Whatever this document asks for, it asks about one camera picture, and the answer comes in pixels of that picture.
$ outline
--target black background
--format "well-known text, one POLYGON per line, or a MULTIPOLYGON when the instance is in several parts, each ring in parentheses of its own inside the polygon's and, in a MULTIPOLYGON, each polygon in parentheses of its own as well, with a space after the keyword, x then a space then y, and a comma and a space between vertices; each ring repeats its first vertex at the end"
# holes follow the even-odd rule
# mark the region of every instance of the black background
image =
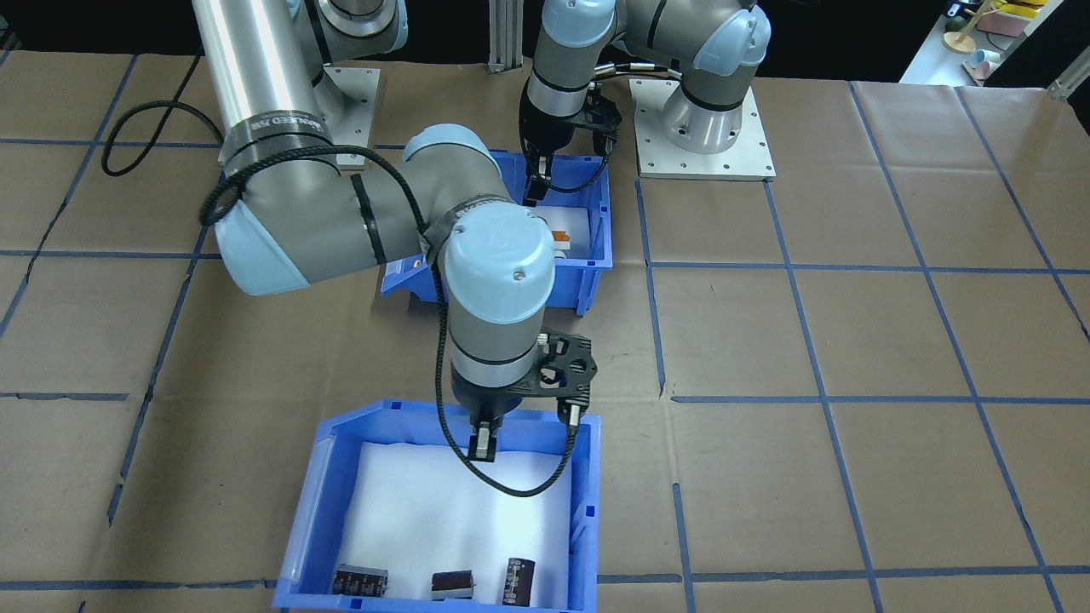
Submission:
MULTIPOLYGON (((944 8, 943 0, 762 0, 773 24, 761 76, 895 82, 944 8)), ((408 0, 409 43, 385 59, 483 63, 488 57, 487 0, 408 0)), ((542 0, 525 2, 524 53, 533 56, 542 0)), ((27 49, 193 55, 199 36, 187 0, 0 0, 27 49)), ((606 59, 623 58, 608 50, 606 59)))

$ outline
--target yellow object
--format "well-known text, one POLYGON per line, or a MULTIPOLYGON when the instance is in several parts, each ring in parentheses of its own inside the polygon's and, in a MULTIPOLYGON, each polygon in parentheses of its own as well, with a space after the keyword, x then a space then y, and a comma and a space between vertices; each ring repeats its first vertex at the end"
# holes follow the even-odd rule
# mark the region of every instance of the yellow object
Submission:
POLYGON ((1009 13, 1012 15, 1018 15, 1019 17, 1033 19, 1037 16, 1037 12, 1040 10, 1033 7, 1026 7, 1024 4, 1015 4, 1014 2, 996 2, 1000 11, 1004 13, 1009 13))

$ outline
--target robotic arm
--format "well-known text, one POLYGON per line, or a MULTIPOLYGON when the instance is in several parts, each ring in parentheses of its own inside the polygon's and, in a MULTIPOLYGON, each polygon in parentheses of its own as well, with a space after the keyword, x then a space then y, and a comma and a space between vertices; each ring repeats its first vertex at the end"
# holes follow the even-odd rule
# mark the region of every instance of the robotic arm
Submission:
MULTIPOLYGON (((326 16, 344 8, 380 16, 393 2, 304 4, 326 16)), ((523 397, 556 397, 561 420, 578 425, 595 372, 590 341, 543 333, 553 237, 511 201, 481 140, 460 125, 434 125, 408 143, 399 167, 343 177, 312 87, 335 48, 328 26, 314 64, 299 43, 301 15, 293 21, 284 0, 194 0, 194 8, 229 127, 220 163, 228 181, 245 178, 233 206, 206 208, 204 220, 215 223, 239 287, 255 296, 300 289, 423 247, 446 279, 453 387, 474 431, 469 458, 493 460, 504 414, 523 397)), ((403 5, 390 10, 403 14, 403 5)), ((317 26, 311 32, 320 39, 317 26)), ((376 40, 363 39, 387 45, 376 40)))
MULTIPOLYGON (((596 123, 604 103, 592 79, 606 45, 681 74, 664 107, 666 133, 678 147, 714 154, 741 130, 741 105, 771 34, 755 0, 546 0, 520 105, 523 202, 544 197, 553 156, 574 128, 596 123)), ((597 141, 595 149, 603 155, 597 141)))

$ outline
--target black capacitor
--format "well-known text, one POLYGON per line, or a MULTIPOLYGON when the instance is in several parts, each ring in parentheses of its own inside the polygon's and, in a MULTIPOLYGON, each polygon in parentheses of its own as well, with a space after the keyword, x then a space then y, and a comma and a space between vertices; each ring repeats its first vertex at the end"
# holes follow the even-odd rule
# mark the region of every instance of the black capacitor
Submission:
POLYGON ((530 606, 530 590, 534 587, 534 561, 521 557, 507 560, 502 604, 530 606))

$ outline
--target metal frame post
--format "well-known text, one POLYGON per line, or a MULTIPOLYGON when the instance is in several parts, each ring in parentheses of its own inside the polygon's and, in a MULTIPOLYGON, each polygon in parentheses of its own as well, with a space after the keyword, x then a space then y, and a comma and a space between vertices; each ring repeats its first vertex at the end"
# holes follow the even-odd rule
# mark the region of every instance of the metal frame post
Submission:
POLYGON ((522 0, 488 0, 488 72, 522 68, 522 0))

